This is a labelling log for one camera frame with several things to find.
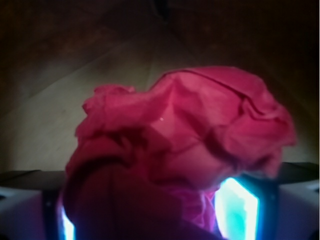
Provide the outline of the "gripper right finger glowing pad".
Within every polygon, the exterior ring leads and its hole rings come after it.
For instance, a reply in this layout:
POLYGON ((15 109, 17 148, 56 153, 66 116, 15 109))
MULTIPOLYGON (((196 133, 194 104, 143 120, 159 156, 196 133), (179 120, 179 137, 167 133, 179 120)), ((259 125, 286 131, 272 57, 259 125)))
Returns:
POLYGON ((318 240, 320 167, 284 162, 275 179, 246 173, 214 196, 214 233, 225 240, 318 240))

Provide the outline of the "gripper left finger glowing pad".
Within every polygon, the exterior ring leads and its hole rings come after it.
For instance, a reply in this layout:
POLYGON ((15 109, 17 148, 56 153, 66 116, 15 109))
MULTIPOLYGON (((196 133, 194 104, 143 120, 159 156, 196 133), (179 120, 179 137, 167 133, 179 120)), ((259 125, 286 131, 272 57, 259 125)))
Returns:
POLYGON ((73 240, 62 203, 64 171, 13 170, 0 175, 2 240, 73 240))

